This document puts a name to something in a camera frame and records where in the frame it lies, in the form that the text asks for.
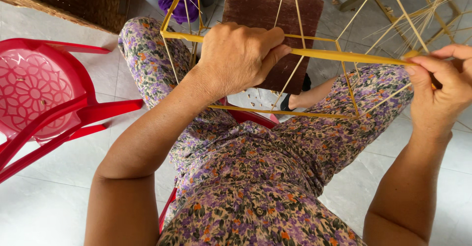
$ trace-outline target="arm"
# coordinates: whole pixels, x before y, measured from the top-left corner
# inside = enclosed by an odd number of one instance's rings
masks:
[[[154,172],[185,127],[209,104],[260,84],[291,49],[284,33],[217,25],[202,58],[180,84],[134,122],[109,149],[91,184],[86,246],[156,245]]]
[[[440,60],[456,57],[453,62]],[[452,126],[472,102],[472,48],[449,45],[414,57],[406,68],[414,86],[410,141],[382,178],[365,217],[369,246],[428,245],[436,210],[441,161]],[[443,84],[431,89],[429,72]]]

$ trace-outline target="purple cloth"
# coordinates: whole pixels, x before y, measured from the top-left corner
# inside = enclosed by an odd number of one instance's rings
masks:
[[[169,10],[173,1],[174,0],[159,0],[159,7],[164,11],[164,13],[167,14],[167,11]],[[198,18],[198,8],[196,5],[198,5],[198,0],[187,0],[188,16],[190,18],[190,22],[193,22]],[[185,11],[184,0],[179,0],[172,14],[177,23],[182,24],[183,22],[187,22],[187,13]]]

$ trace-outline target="brown wooden block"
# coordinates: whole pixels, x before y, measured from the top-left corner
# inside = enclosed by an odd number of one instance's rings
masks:
[[[280,0],[225,0],[224,22],[236,22],[248,27],[262,27],[267,30],[274,27]],[[318,21],[323,10],[322,0],[298,0],[304,36],[315,36]],[[277,26],[285,34],[300,35],[300,25],[295,0],[282,0]],[[302,39],[285,38],[284,44],[301,49]],[[313,40],[305,40],[307,49],[313,47]],[[299,55],[288,54],[272,68],[266,80],[257,87],[282,91],[286,81],[300,60]],[[286,87],[286,93],[300,94],[309,58],[305,57]]]

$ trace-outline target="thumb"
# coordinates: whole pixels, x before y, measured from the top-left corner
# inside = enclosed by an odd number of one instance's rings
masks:
[[[261,71],[259,72],[260,76],[265,79],[270,70],[274,65],[283,57],[289,54],[292,51],[292,48],[288,47],[285,44],[278,45],[268,52],[266,57],[263,60],[261,65]]]
[[[428,70],[422,66],[408,66],[405,71],[410,75],[410,81],[414,87],[414,94],[421,99],[431,98],[433,88]]]

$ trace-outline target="right hand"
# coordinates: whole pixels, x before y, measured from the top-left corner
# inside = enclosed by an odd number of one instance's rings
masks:
[[[187,75],[196,75],[214,100],[262,83],[280,58],[291,52],[284,31],[218,24],[205,35],[202,57]]]
[[[430,56],[408,60],[419,64],[405,68],[414,86],[413,132],[448,140],[457,117],[472,103],[472,47],[451,44]],[[442,89],[432,89],[429,72],[442,83]]]

